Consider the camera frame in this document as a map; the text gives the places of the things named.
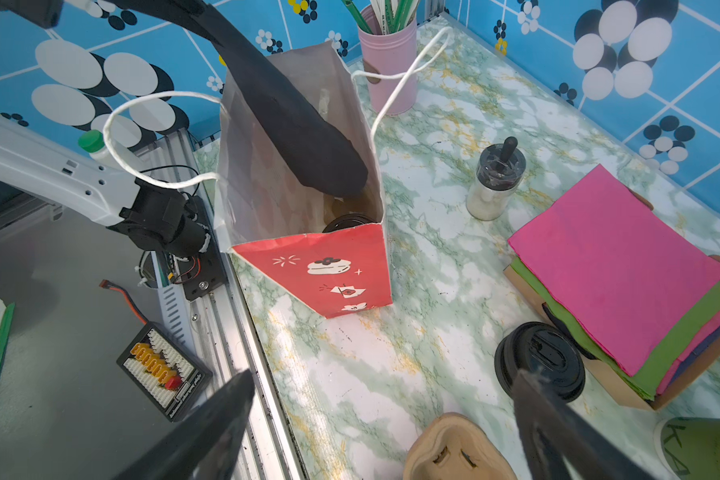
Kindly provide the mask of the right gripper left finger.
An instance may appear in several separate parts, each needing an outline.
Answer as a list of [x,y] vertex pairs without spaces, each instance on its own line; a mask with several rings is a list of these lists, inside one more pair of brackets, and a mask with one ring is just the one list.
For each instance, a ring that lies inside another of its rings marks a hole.
[[251,371],[236,374],[118,479],[230,479],[255,397]]

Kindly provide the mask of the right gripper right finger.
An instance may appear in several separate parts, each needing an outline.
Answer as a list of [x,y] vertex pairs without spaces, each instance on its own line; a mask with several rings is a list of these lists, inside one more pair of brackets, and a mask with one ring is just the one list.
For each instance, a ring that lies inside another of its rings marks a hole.
[[544,379],[519,370],[511,397],[526,462],[534,479],[649,479],[651,475],[619,451],[568,407]]

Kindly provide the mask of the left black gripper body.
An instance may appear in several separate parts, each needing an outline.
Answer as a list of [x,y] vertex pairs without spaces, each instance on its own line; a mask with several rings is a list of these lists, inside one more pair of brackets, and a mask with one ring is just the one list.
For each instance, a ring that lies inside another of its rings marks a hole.
[[34,25],[49,29],[58,25],[63,0],[0,0],[0,11],[10,11]]

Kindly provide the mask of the red white paper gift bag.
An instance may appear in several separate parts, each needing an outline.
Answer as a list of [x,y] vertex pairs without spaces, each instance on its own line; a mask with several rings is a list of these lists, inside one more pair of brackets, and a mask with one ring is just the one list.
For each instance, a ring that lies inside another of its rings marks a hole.
[[[393,302],[378,128],[363,114],[354,79],[330,43],[288,51],[270,62],[344,134],[368,169],[361,193],[327,195],[302,185],[286,166],[233,80],[218,98],[221,143],[214,228],[221,248],[243,258],[314,312],[335,318]],[[375,220],[323,233],[348,213]]]

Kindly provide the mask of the black top napkin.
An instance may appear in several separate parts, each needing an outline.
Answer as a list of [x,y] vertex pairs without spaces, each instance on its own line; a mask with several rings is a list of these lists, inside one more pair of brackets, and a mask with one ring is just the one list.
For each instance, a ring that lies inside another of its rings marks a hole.
[[243,99],[297,180],[335,197],[361,193],[368,169],[349,139],[215,7],[203,1],[120,1],[119,6],[209,40]]

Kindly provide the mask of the black plastic cup lid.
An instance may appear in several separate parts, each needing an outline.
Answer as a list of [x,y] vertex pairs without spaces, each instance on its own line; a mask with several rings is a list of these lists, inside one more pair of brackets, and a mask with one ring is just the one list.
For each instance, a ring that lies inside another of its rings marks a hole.
[[348,213],[330,221],[323,229],[323,233],[327,234],[373,223],[375,223],[375,220],[363,213]]

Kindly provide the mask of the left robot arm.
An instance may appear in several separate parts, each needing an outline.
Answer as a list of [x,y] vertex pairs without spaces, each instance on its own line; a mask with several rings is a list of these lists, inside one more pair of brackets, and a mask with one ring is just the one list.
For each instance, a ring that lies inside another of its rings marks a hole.
[[192,258],[210,232],[142,154],[207,109],[176,97],[223,84],[186,29],[123,1],[0,1],[0,182],[70,208],[143,250]]

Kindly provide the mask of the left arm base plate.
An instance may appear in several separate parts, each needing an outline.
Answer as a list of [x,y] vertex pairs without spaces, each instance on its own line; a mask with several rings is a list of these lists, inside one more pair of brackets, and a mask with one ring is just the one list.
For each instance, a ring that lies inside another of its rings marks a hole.
[[195,196],[188,204],[197,213],[196,222],[205,227],[210,238],[204,252],[195,255],[188,262],[179,262],[174,267],[179,278],[173,283],[183,289],[186,300],[193,301],[226,284],[228,277],[205,203],[201,197]]

